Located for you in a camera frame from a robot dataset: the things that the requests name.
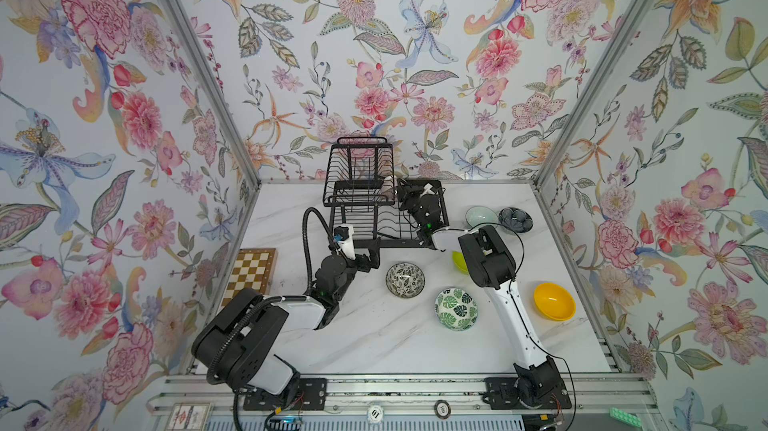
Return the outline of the black wire dish rack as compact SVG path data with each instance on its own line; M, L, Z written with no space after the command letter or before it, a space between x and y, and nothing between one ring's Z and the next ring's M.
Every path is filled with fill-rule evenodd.
M384 137L338 138L330 148L323 191L331 226L352 225L358 249L433 249L433 234L418 236L398 209L399 181L439 180L397 177L394 147Z

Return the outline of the black white patterned bowl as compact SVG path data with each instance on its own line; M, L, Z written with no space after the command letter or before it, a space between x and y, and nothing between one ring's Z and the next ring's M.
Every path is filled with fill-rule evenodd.
M399 262L388 269L385 284L388 291L396 297L411 299L424 290L426 278L419 266L410 262Z

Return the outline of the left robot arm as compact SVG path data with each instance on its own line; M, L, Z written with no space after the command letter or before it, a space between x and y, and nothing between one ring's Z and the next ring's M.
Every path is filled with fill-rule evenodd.
M379 265L376 249L353 258L339 251L323 259L307 294L266 297L253 289L239 291L193 343L193 356L206 367L206 381L292 400L300 373L272 351L278 337L328 326L356 275Z

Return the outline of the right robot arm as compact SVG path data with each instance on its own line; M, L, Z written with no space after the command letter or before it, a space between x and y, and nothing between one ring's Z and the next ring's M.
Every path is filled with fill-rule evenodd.
M509 226L492 218L477 221L469 228L457 228L444 220L442 186L429 180L403 180L395 186L398 209L415 226L421 247L438 251L456 251L464 259L472 282L486 291L496 309L512 345L516 359L516 381L512 395L517 404L528 409L544 406L564 385L556 358L539 339L518 289L525 247L514 257L498 230L516 235L528 231L530 216L520 210L523 221Z

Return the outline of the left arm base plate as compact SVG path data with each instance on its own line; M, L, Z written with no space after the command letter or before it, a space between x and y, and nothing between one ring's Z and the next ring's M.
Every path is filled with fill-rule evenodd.
M326 378L292 379L286 388L271 393L261 388L246 392L242 408L245 411L285 410L323 411L327 398L328 380Z

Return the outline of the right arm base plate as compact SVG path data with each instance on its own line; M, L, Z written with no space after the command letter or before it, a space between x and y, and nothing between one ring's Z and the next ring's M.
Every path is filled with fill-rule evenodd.
M492 410L569 410L573 408L571 397L562 379L552 386L539 387L526 379L522 384L515 376L488 377L484 379L485 392L482 401Z

